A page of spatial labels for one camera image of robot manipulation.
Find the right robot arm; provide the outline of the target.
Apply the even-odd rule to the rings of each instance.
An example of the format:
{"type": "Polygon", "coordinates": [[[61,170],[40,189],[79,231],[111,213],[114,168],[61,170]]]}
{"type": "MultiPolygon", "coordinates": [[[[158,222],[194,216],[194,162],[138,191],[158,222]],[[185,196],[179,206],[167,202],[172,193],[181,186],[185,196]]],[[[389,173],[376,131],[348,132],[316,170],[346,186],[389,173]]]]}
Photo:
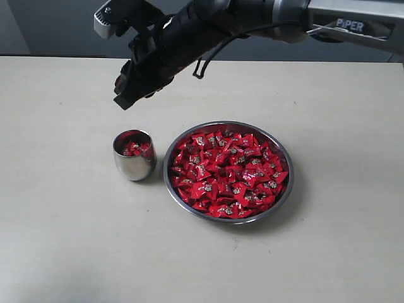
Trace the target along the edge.
{"type": "Polygon", "coordinates": [[[151,97],[191,64],[202,79],[223,48],[250,36],[288,44],[313,37],[403,54],[402,1],[190,1],[174,15],[136,1],[115,2],[110,12],[118,13],[108,17],[111,23],[137,31],[115,82],[122,109],[151,97]]]}

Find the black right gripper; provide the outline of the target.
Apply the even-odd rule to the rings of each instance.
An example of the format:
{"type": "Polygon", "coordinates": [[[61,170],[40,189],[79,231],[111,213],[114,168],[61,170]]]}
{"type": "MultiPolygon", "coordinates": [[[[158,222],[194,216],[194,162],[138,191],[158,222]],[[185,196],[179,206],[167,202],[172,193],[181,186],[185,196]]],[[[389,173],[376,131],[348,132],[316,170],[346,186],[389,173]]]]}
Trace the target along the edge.
{"type": "Polygon", "coordinates": [[[114,102],[128,110],[172,82],[175,75],[225,39],[246,29],[245,6],[185,6],[166,15],[147,7],[148,31],[137,31],[131,58],[116,79],[114,102]]]}

